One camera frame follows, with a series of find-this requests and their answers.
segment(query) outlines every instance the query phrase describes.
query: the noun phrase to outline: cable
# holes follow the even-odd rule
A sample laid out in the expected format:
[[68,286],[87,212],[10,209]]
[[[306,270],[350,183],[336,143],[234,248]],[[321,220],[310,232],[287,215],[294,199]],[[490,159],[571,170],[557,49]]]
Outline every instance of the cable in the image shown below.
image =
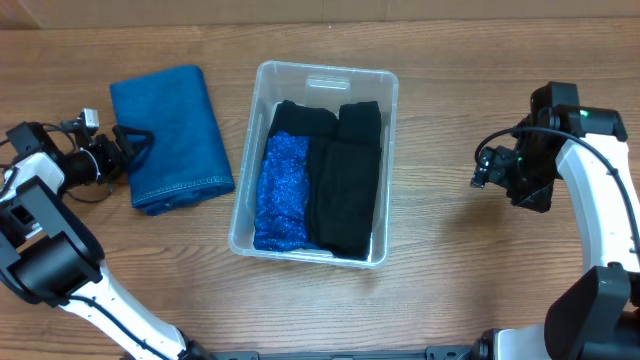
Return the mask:
[[476,164],[482,165],[480,163],[480,153],[482,152],[482,149],[491,140],[502,135],[519,134],[519,133],[543,133],[543,134],[554,135],[554,136],[563,137],[565,139],[569,139],[579,145],[582,145],[584,148],[589,150],[593,155],[595,155],[595,157],[597,157],[598,160],[602,162],[604,167],[607,168],[607,171],[609,171],[609,174],[613,176],[613,179],[615,180],[616,185],[618,185],[618,190],[620,190],[620,195],[622,196],[622,201],[624,202],[624,206],[627,209],[627,216],[629,217],[629,226],[631,227],[631,235],[632,235],[631,237],[636,249],[636,256],[638,257],[638,262],[640,262],[640,232],[638,231],[638,223],[636,222],[636,215],[633,211],[633,205],[631,204],[631,198],[629,197],[627,188],[624,186],[624,183],[622,182],[622,178],[620,177],[620,173],[618,172],[618,169],[613,167],[613,165],[611,165],[609,160],[604,155],[602,155],[602,153],[600,153],[596,148],[591,146],[591,144],[589,144],[588,142],[580,139],[577,136],[574,136],[559,130],[547,129],[542,127],[527,126],[527,127],[521,127],[521,128],[504,129],[504,130],[495,132],[487,136],[486,139],[482,140],[480,145],[478,145],[478,147],[476,148],[476,152],[474,154],[474,159],[476,161]]
[[69,142],[71,143],[71,146],[73,147],[73,149],[67,153],[67,155],[76,152],[76,150],[78,149],[78,146],[76,145],[76,142],[73,140],[73,138],[71,137],[71,135],[69,135],[69,133],[67,133],[66,131],[62,130],[62,128],[58,125],[55,124],[50,124],[50,123],[40,123],[42,126],[48,126],[51,129],[47,130],[47,132],[54,132],[54,131],[59,131],[61,133],[64,134],[64,136],[67,137],[67,139],[69,139]]
[[85,203],[85,204],[97,204],[97,203],[99,203],[101,201],[106,200],[109,196],[111,196],[111,194],[113,194],[113,184],[111,182],[109,182],[107,184],[107,186],[108,186],[108,190],[107,190],[106,195],[104,195],[103,197],[101,197],[99,199],[95,199],[95,200],[88,200],[88,199],[82,199],[82,198],[76,197],[69,190],[65,191],[65,193],[67,195],[69,195],[70,198],[72,198],[73,200],[75,200],[77,202],[81,202],[81,203]]
[[153,355],[159,357],[162,360],[171,360],[170,358],[164,356],[160,351],[155,348],[149,346],[146,342],[140,340],[137,336],[135,336],[129,329],[127,329],[120,320],[116,319],[107,309],[103,308],[102,305],[98,304],[95,300],[86,298],[84,296],[71,295],[69,296],[69,300],[82,301],[85,304],[89,305],[89,307],[95,308],[99,312],[102,313],[107,319],[109,319],[113,325],[115,325],[120,331],[122,331],[125,335],[127,335],[133,342],[138,344],[142,349],[149,351]]

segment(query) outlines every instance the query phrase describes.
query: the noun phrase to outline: folded blue cloth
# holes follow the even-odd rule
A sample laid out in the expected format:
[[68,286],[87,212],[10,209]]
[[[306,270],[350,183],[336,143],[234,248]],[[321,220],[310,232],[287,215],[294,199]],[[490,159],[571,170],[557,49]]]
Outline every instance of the folded blue cloth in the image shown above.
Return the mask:
[[154,134],[127,171],[134,208],[158,215],[235,189],[200,68],[111,84],[111,98],[118,124]]
[[309,139],[278,131],[267,140],[256,190],[253,246],[257,250],[317,249],[304,224],[311,190],[306,171]]

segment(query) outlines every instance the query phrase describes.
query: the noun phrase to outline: cardboard box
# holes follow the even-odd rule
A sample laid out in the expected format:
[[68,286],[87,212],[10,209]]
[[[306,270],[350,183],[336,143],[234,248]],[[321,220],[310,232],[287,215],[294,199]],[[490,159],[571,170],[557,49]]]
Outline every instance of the cardboard box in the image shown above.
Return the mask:
[[638,0],[0,0],[0,26],[158,25],[640,16]]

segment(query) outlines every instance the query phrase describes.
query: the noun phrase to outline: black cloth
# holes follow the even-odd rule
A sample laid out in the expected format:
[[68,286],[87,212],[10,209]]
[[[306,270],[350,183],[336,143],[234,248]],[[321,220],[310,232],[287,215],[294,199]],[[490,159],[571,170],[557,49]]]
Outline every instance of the black cloth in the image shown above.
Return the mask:
[[333,137],[337,126],[338,118],[331,111],[307,108],[285,100],[276,108],[268,137],[273,137],[280,130],[293,136]]
[[381,123],[375,101],[343,105],[335,137],[315,137],[309,145],[305,224],[309,241],[335,256],[363,260],[369,253]]

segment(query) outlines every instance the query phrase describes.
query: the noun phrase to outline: blue sparkly fabric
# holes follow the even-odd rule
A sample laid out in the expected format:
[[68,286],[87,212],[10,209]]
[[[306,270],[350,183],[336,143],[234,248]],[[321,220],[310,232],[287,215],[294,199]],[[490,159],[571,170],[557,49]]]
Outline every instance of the blue sparkly fabric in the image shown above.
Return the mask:
[[304,211],[310,184],[306,170],[309,136],[278,131],[267,140],[256,193],[257,250],[317,248],[309,242]]

